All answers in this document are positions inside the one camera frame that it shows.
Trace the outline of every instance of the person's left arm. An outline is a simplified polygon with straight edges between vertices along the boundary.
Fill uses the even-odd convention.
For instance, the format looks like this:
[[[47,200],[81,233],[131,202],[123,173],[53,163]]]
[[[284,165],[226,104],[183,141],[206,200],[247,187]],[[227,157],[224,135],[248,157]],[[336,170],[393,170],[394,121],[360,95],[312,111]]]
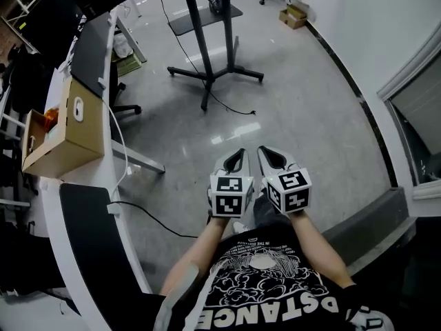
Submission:
[[[160,294],[168,295],[173,287],[180,281],[191,263],[198,267],[200,277],[208,273],[210,263],[227,227],[228,221],[229,219],[216,217],[210,220],[193,246],[170,270]]]

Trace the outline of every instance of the white cube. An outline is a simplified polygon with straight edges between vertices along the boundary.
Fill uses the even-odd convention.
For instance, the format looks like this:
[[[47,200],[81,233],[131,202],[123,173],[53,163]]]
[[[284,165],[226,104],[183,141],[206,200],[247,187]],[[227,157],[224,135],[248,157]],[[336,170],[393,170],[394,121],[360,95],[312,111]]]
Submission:
[[[212,175],[209,180],[213,217],[241,218],[253,197],[254,178]]]
[[[268,199],[281,213],[309,207],[312,182],[306,168],[266,177]]]

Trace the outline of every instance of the floor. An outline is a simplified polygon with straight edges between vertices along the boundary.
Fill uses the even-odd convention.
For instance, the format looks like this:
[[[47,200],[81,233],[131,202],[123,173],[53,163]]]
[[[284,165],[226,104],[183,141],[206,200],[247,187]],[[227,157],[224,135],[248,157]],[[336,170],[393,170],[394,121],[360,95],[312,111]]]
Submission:
[[[274,146],[292,153],[310,173],[314,193],[309,214],[321,231],[355,214],[389,187],[380,150],[367,118],[333,61],[306,28],[291,30],[278,20],[283,0],[232,0],[244,15],[233,19],[240,37],[236,62],[264,72],[262,84],[240,75],[225,75],[213,87],[229,107],[215,102],[199,107],[202,83],[176,75],[167,66],[191,70],[167,25],[160,0],[135,0],[121,8],[147,63],[124,77],[121,104],[137,103],[139,116],[119,115],[126,145],[165,165],[154,174],[131,166],[121,185],[124,199],[142,205],[182,234],[199,234],[207,220],[206,189],[214,162],[245,148],[256,188],[261,175],[256,149]],[[170,19],[186,13],[185,0],[163,0]],[[206,7],[206,0],[197,0]],[[226,65],[223,25],[204,28],[214,71]],[[196,67],[203,71],[194,33],[179,37]],[[118,171],[123,164],[117,163]],[[157,291],[173,264],[192,244],[176,237],[136,209],[127,209],[128,225],[141,265]],[[244,219],[252,225],[251,210]]]

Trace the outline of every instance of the forearm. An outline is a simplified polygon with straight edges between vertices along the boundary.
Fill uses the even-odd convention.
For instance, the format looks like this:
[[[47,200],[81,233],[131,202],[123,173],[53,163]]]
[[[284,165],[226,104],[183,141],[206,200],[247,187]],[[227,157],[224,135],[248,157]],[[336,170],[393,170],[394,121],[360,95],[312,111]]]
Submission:
[[[167,295],[181,279],[188,265],[191,263],[198,267],[199,276],[207,274],[210,263],[227,224],[228,220],[226,219],[211,219],[202,234],[194,242],[193,246],[169,272],[160,294]]]
[[[341,288],[355,284],[340,255],[329,245],[305,211],[289,215],[303,254],[311,267]]]

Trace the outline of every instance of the orange object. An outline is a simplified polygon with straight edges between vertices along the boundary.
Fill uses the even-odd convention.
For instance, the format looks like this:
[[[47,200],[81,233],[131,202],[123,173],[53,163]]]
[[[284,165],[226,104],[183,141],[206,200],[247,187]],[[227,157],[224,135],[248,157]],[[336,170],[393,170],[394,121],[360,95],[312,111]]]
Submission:
[[[44,117],[44,130],[49,132],[58,123],[58,108],[50,108],[44,113]]]

